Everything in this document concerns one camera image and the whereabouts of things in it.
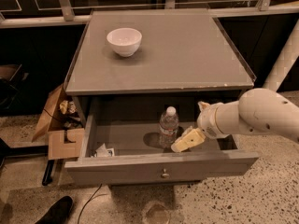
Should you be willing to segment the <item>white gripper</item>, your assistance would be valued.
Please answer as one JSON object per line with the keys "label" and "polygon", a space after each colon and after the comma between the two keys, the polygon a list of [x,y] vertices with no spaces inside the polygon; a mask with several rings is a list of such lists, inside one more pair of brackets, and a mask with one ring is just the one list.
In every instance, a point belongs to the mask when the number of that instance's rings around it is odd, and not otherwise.
{"label": "white gripper", "polygon": [[228,136],[218,125],[219,117],[223,113],[224,103],[211,105],[200,101],[198,106],[200,114],[197,118],[197,126],[199,129],[190,126],[183,132],[181,137],[171,145],[171,149],[176,153],[202,144],[206,137],[209,139],[222,139]]}

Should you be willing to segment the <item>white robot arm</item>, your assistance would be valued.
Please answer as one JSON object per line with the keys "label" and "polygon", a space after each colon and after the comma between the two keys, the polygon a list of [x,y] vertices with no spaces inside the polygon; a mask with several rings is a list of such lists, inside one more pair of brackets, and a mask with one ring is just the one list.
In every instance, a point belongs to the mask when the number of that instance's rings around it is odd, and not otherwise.
{"label": "white robot arm", "polygon": [[231,134],[273,133],[299,143],[299,106],[278,94],[278,88],[299,57],[299,22],[295,24],[277,61],[261,88],[244,92],[235,102],[200,102],[195,128],[189,127],[171,149],[182,152],[201,145],[205,139]]}

